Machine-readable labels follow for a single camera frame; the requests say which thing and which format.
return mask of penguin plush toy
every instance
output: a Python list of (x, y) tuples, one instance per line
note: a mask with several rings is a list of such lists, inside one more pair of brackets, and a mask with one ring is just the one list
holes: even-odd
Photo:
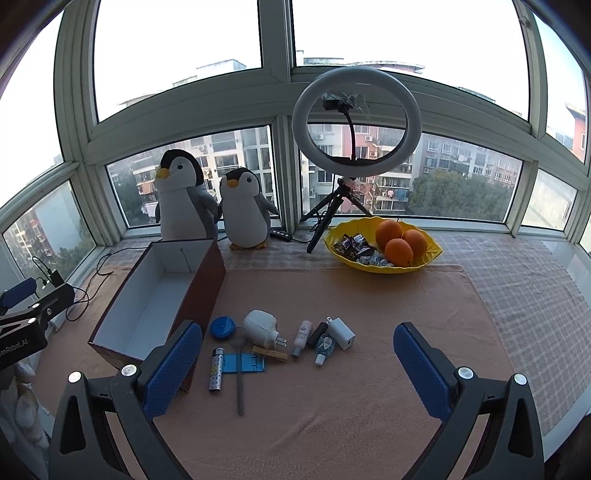
[(220, 180), (220, 194), (218, 217), (223, 215), (230, 248), (265, 248), (271, 229), (269, 212), (279, 215), (279, 211), (261, 193), (257, 176), (244, 167), (229, 171)]
[(217, 240), (217, 202), (204, 185), (203, 170), (184, 150), (167, 150), (154, 185), (158, 190), (156, 221), (163, 240)]

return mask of remote control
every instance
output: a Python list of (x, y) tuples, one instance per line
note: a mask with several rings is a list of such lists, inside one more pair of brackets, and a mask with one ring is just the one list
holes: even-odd
[(273, 236), (279, 240), (283, 240), (284, 242), (291, 242), (293, 239), (289, 233), (287, 233), (285, 230), (281, 230), (280, 228), (272, 228), (269, 232), (269, 236)]

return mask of cardboard box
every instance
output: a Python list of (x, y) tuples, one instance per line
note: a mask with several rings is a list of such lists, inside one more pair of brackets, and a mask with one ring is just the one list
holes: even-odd
[[(186, 319), (203, 336), (226, 274), (217, 242), (152, 242), (121, 284), (88, 341), (117, 369), (139, 365)], [(194, 365), (183, 381), (189, 389)]]

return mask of tripod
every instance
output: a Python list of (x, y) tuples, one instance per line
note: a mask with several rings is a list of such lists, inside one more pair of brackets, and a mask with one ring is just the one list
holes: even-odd
[(306, 251), (311, 254), (312, 250), (322, 237), (324, 231), (329, 227), (330, 222), (332, 221), (335, 213), (339, 210), (339, 207), (343, 203), (343, 198), (346, 198), (350, 201), (353, 205), (355, 205), (361, 212), (368, 217), (371, 217), (372, 214), (369, 212), (367, 208), (365, 208), (359, 200), (357, 200), (353, 195), (351, 189), (345, 185), (343, 179), (337, 179), (337, 184), (339, 185), (337, 189), (328, 195), (324, 200), (322, 200), (318, 205), (316, 205), (312, 210), (302, 216), (301, 221), (304, 222), (307, 219), (312, 218), (314, 215), (317, 215), (326, 205), (328, 205), (328, 209), (324, 216), (320, 219), (318, 224), (316, 225), (316, 229), (314, 230), (314, 235), (312, 236), (312, 240), (308, 244)]

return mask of white charger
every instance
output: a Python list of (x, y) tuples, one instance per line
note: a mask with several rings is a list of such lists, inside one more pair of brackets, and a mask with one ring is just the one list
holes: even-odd
[(277, 319), (270, 313), (253, 310), (244, 318), (242, 328), (244, 334), (255, 345), (263, 348), (287, 345), (287, 340), (280, 337), (277, 331)]
[(337, 317), (333, 320), (330, 317), (326, 317), (326, 323), (329, 324), (328, 334), (335, 339), (339, 347), (347, 350), (347, 348), (353, 345), (355, 334), (340, 318)]

